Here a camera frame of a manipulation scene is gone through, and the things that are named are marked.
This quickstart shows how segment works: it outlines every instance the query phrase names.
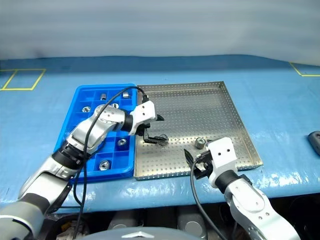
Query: blue plastic tray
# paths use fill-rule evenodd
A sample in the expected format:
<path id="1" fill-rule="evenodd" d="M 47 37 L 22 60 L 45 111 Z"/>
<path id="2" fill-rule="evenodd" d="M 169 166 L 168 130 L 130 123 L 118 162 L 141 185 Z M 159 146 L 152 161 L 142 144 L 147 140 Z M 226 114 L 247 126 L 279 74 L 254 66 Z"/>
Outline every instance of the blue plastic tray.
<path id="1" fill-rule="evenodd" d="M 122 89 L 134 86 L 133 84 L 108 84 L 108 85 L 83 85 L 76 89 L 71 105 L 66 114 L 54 151 L 56 151 L 68 137 L 70 132 L 83 120 L 91 116 L 95 108 L 105 104 Z M 123 98 L 122 94 L 113 103 L 119 104 L 119 108 L 131 112 L 137 105 L 137 90 L 127 91 L 129 98 Z M 106 94 L 106 100 L 100 100 L 101 94 Z M 83 107 L 90 106 L 90 112 L 82 112 Z M 127 140 L 127 147 L 119 149 L 117 142 L 120 139 Z M 106 136 L 105 146 L 100 152 L 93 155 L 87 162 L 88 182 L 96 182 L 109 179 L 132 177 L 135 161 L 135 136 L 128 136 L 125 131 L 109 132 Z M 109 170 L 100 171 L 99 164 L 103 160 L 110 163 Z M 84 174 L 81 172 L 79 182 L 83 182 Z"/>

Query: perforated metal tray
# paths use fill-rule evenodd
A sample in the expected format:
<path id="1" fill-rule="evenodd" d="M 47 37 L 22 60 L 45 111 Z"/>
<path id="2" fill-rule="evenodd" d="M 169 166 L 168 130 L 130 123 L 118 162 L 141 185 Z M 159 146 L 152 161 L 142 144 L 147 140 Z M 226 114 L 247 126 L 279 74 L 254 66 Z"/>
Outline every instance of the perforated metal tray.
<path id="1" fill-rule="evenodd" d="M 136 138 L 134 177 L 137 180 L 189 175 L 184 149 L 193 156 L 204 152 L 195 147 L 198 137 L 206 141 L 231 138 L 239 170 L 263 164 L 223 81 L 139 87 L 165 119 L 152 122 L 149 135 L 166 134 L 169 142 L 160 146 Z"/>

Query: metal bushing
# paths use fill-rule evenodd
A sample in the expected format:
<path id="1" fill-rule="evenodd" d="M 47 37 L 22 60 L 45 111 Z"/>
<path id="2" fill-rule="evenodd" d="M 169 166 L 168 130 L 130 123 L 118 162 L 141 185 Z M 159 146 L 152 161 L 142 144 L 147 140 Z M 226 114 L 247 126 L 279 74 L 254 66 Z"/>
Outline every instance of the metal bushing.
<path id="1" fill-rule="evenodd" d="M 115 109 L 119 108 L 119 104 L 118 103 L 112 103 L 112 107 L 114 107 Z"/>
<path id="2" fill-rule="evenodd" d="M 194 142 L 194 146 L 197 149 L 203 149 L 205 144 L 206 144 L 206 140 L 204 138 L 202 138 L 202 137 L 198 137 Z"/>
<path id="3" fill-rule="evenodd" d="M 120 139 L 116 144 L 119 150 L 125 150 L 127 148 L 127 140 L 125 138 Z"/>
<path id="4" fill-rule="evenodd" d="M 82 108 L 83 113 L 89 113 L 90 111 L 91 111 L 91 107 L 89 106 L 85 106 L 84 108 Z"/>
<path id="5" fill-rule="evenodd" d="M 99 164 L 99 170 L 100 171 L 105 171 L 110 168 L 110 163 L 107 160 L 102 160 Z"/>
<path id="6" fill-rule="evenodd" d="M 123 97 L 124 99 L 128 99 L 128 98 L 130 98 L 130 95 L 129 95 L 129 93 L 128 93 L 127 91 L 125 91 L 125 92 L 122 94 L 122 97 Z"/>
<path id="7" fill-rule="evenodd" d="M 100 95 L 100 101 L 105 101 L 105 100 L 107 100 L 107 94 L 101 93 L 101 95 Z"/>

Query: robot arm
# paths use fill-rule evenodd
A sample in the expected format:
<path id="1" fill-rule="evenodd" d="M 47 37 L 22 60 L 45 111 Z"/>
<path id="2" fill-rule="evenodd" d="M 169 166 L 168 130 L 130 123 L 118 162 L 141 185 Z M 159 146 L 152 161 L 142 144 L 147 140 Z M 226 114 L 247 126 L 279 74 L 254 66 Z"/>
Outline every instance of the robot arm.
<path id="1" fill-rule="evenodd" d="M 154 103 L 148 99 L 130 114 L 108 105 L 90 132 L 88 156 L 85 158 L 83 151 L 87 132 L 103 106 L 98 106 L 91 117 L 80 122 L 62 146 L 28 178 L 20 189 L 18 201 L 0 210 L 0 232 L 5 234 L 1 239 L 22 240 L 27 236 L 37 236 L 44 215 L 61 206 L 72 188 L 70 179 L 81 170 L 84 159 L 97 150 L 110 131 L 143 134 L 151 122 L 164 120 L 156 114 Z"/>
<path id="2" fill-rule="evenodd" d="M 206 149 L 196 156 L 195 161 L 203 164 L 204 170 L 196 168 L 195 177 L 207 176 L 210 185 L 224 194 L 233 218 L 252 240 L 300 240 L 293 226 L 272 208 L 267 196 L 245 175 L 237 175 L 237 156 L 230 138 L 209 142 Z M 191 166 L 193 159 L 184 151 Z"/>

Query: white wall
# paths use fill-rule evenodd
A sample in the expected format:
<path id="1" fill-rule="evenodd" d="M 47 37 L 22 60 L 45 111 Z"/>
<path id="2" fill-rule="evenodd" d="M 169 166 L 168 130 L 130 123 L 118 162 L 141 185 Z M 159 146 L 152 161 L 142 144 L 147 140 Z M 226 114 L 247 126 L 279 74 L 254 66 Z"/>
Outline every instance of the white wall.
<path id="1" fill-rule="evenodd" d="M 320 65 L 320 1 L 0 0 L 0 59 L 219 54 Z"/>

